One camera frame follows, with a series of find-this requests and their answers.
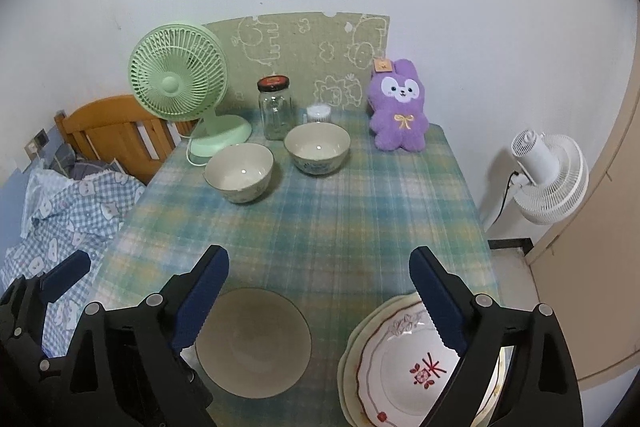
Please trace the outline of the cotton swab container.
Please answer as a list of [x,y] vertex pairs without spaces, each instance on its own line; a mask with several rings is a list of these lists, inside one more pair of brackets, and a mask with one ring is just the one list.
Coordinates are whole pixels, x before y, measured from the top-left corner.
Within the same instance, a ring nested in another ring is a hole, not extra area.
[[328,104],[312,104],[306,107],[305,116],[307,122],[330,122],[332,107]]

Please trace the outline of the floral bowl bed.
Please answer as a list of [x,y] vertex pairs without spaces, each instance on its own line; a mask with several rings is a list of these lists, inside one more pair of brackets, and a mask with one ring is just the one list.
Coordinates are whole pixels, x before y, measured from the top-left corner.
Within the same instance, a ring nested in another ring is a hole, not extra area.
[[244,399],[267,399],[292,388],[311,358],[303,313],[288,298],[262,288],[219,296],[195,341],[206,375]]

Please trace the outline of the blue checkered bear blanket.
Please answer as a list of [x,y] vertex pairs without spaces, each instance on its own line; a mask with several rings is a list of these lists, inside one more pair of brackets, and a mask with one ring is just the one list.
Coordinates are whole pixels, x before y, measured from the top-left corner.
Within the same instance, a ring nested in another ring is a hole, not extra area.
[[47,307],[42,347],[50,357],[65,355],[73,332],[93,295],[105,251],[137,204],[145,185],[133,176],[105,170],[72,180],[38,168],[29,177],[21,242],[4,253],[1,288],[23,275],[50,271],[75,251],[88,254],[91,267],[79,282]]

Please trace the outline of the wall socket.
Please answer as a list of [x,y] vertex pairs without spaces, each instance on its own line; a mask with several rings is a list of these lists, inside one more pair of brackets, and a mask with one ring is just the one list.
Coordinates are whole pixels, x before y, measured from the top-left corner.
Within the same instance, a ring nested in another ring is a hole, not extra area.
[[53,159],[54,154],[65,143],[63,132],[58,129],[58,123],[65,116],[63,109],[58,110],[53,117],[54,126],[50,130],[41,129],[25,145],[24,150],[30,161]]

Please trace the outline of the green desk fan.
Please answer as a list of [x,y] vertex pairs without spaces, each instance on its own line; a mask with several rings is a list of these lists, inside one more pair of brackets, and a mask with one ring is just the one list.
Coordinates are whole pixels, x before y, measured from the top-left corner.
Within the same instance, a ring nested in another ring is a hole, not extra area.
[[228,67],[219,39],[204,26],[171,23],[149,31],[131,52],[128,81],[152,115],[175,124],[196,122],[186,146],[194,166],[252,134],[245,118],[217,113],[229,88]]

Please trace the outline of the blue patterned bowl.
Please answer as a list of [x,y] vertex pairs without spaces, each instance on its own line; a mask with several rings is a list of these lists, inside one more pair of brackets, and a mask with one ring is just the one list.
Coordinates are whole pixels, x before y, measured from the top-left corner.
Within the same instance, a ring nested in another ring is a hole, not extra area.
[[352,140],[337,124],[308,122],[288,132],[283,144],[298,170],[309,176],[326,176],[341,168]]

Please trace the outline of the grey striped pillow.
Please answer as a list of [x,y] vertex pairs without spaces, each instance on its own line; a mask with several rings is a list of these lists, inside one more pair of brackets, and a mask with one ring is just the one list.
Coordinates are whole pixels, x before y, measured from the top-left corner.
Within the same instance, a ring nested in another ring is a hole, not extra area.
[[58,147],[49,162],[48,168],[72,180],[82,180],[87,176],[104,171],[122,173],[122,169],[114,161],[106,162],[89,159],[82,156],[81,153],[76,153],[73,147],[67,143],[63,143]]

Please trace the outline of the floral bowl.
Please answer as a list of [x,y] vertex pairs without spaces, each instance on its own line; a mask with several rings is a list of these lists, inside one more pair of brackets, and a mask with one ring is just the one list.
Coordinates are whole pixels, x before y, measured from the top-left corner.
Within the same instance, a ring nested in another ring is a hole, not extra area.
[[260,144],[242,143],[225,147],[209,159],[206,183],[232,204],[248,204],[267,191],[274,157]]

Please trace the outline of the purple plush bunny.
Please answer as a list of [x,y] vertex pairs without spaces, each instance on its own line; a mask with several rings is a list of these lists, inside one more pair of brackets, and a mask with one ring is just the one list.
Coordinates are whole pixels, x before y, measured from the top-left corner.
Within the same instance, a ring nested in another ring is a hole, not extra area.
[[430,123],[424,113],[425,88],[413,62],[376,58],[367,98],[369,127],[378,150],[424,150]]

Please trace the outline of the white floor fan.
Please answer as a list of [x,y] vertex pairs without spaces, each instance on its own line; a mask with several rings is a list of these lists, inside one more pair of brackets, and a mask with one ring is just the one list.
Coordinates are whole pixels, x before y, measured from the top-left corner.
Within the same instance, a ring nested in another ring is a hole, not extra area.
[[554,225],[579,207],[589,184],[589,168],[577,142],[565,134],[525,129],[511,142],[521,169],[515,205],[534,225]]

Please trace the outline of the plaid green tablecloth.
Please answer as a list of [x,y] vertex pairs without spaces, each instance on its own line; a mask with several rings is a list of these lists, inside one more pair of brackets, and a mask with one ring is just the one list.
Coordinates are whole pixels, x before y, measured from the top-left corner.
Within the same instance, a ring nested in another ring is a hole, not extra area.
[[245,400],[213,389],[221,426],[341,426],[337,363],[352,329],[413,285],[408,260],[431,248],[477,293],[498,291],[469,187],[442,128],[420,153],[374,147],[368,117],[336,113],[352,139],[329,176],[300,172],[281,143],[267,192],[233,205],[205,181],[178,146],[163,162],[106,248],[91,297],[108,309],[134,306],[212,245],[228,251],[226,288],[260,287],[298,306],[312,337],[311,360],[289,391]]

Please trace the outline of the glass jar with black lid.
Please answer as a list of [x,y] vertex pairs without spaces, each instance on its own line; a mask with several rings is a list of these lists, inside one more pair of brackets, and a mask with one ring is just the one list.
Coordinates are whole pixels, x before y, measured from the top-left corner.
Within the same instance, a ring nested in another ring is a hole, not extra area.
[[294,127],[290,80],[282,75],[268,76],[258,81],[257,89],[265,138],[281,141]]

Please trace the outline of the green cartoon mat on wall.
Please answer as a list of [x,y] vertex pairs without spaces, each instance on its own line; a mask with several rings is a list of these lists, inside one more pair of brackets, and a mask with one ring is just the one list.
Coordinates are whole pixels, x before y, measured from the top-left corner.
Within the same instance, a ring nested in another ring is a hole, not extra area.
[[322,12],[254,15],[206,25],[227,59],[229,88],[221,113],[258,106],[257,81],[281,75],[296,106],[360,110],[373,62],[386,55],[390,17]]

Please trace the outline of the beige wooden door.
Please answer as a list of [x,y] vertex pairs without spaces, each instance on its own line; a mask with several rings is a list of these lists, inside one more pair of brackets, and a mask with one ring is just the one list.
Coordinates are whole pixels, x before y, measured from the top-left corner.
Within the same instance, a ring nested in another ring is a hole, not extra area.
[[538,297],[558,318],[578,385],[590,389],[639,364],[639,67],[585,199],[529,256]]

